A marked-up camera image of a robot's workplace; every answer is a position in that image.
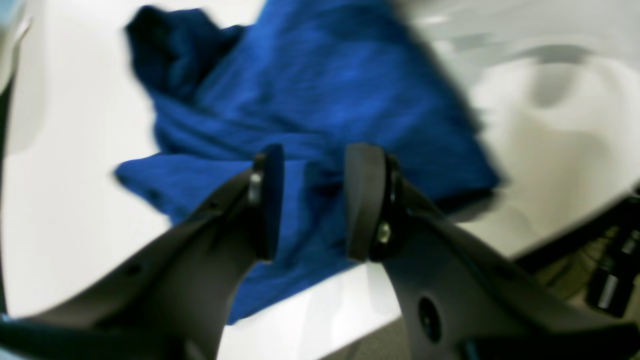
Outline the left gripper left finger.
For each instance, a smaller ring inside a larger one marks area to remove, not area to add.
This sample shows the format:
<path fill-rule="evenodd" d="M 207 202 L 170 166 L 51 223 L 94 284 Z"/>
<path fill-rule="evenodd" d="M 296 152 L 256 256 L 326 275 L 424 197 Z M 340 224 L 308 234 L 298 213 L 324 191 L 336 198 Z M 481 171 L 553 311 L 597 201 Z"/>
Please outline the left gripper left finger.
<path fill-rule="evenodd" d="M 31 360 L 214 360 L 239 285 L 272 262 L 285 159 L 269 145 L 183 222 L 66 302 L 3 317 L 1 347 Z"/>

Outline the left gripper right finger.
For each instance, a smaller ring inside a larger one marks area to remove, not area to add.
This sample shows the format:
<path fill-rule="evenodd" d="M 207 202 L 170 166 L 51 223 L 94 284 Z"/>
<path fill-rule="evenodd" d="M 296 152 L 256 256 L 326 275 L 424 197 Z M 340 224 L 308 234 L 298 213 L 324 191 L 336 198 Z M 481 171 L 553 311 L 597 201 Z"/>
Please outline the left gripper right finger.
<path fill-rule="evenodd" d="M 639 328 L 578 309 L 441 213 L 398 161 L 345 150 L 348 258 L 382 264 L 413 360 L 630 360 Z"/>

